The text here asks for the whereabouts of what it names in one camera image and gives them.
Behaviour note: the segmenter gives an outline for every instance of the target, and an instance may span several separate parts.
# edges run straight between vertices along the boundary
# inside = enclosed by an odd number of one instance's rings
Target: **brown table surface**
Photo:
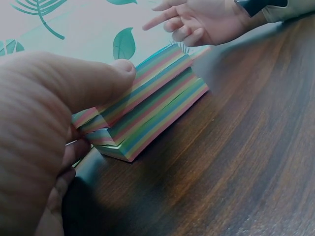
[[[66,235],[315,235],[315,16],[214,47],[207,93],[132,163],[93,150]]]

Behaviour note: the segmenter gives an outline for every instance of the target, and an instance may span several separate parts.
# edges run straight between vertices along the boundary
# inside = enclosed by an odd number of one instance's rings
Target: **leaf pattern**
[[[115,5],[124,5],[124,4],[129,4],[129,3],[138,4],[136,0],[107,0],[107,1]]]
[[[120,31],[113,44],[113,56],[114,59],[127,59],[132,58],[136,51],[136,45],[133,39],[131,30],[133,28],[126,28]]]
[[[15,2],[18,3],[20,7],[17,7],[13,4],[11,4],[11,6],[23,13],[39,16],[43,25],[45,26],[47,30],[49,30],[50,33],[64,40],[64,36],[58,34],[52,28],[49,27],[49,25],[44,20],[43,16],[56,10],[59,6],[64,4],[66,1],[67,0],[15,0]]]
[[[14,39],[6,40],[5,44],[0,41],[0,57],[21,51],[24,51],[24,47]]]

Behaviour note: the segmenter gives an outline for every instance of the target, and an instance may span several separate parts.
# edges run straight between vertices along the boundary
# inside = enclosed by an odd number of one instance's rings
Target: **paper stack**
[[[136,67],[136,79],[119,99],[72,117],[102,154],[131,162],[206,91],[191,68],[192,59],[169,45]]]

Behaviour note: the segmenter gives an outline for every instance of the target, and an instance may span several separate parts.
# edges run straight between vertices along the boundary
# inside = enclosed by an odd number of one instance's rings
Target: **finger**
[[[79,139],[65,146],[60,173],[85,157],[91,150],[91,145],[84,139]]]
[[[63,222],[62,218],[63,197],[65,196],[68,187],[74,178],[75,169],[73,167],[70,167],[64,173],[57,177],[55,186],[51,190],[48,197],[47,209],[49,210],[50,214],[52,214],[60,223]]]
[[[80,134],[80,132],[71,124],[69,126],[68,132],[67,132],[67,138],[66,138],[66,143],[69,144],[73,141],[76,141],[80,138],[82,138],[83,135]]]
[[[63,198],[68,190],[69,185],[75,178],[75,169],[70,167],[62,175],[60,175],[56,180],[55,189],[59,193],[60,197]]]
[[[108,65],[51,53],[24,54],[6,67],[44,86],[72,114],[115,99],[135,78],[135,68],[128,60]]]
[[[167,22],[165,22],[164,30],[166,32],[171,33],[171,32],[178,30],[183,25],[184,25],[184,23],[182,22],[180,17],[174,17],[174,18],[168,20]]]
[[[196,29],[191,35],[187,36],[184,39],[184,44],[187,47],[199,46],[197,42],[202,38],[203,33],[204,33],[203,28]]]
[[[175,42],[182,42],[190,34],[191,29],[187,26],[182,26],[181,28],[173,32],[172,37]]]
[[[186,3],[187,0],[164,0],[160,5],[152,8],[153,11],[165,11],[173,6]]]
[[[164,21],[167,21],[173,17],[177,17],[178,13],[176,11],[176,8],[172,7],[166,11],[164,11],[162,14],[160,14],[159,16],[154,17],[152,20],[150,20],[148,23],[146,23],[142,29],[143,30],[149,30],[161,23],[163,23]]]

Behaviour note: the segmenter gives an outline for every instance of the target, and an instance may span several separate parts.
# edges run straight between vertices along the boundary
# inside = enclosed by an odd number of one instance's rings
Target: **hand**
[[[0,66],[0,235],[63,235],[71,165],[90,150],[71,128],[71,114],[120,95],[135,68],[126,60],[110,66],[48,53],[16,55]]]
[[[142,29],[166,21],[164,29],[173,32],[174,41],[190,47],[226,43],[267,23],[261,12],[250,18],[234,0],[165,0],[153,10],[162,14]]]

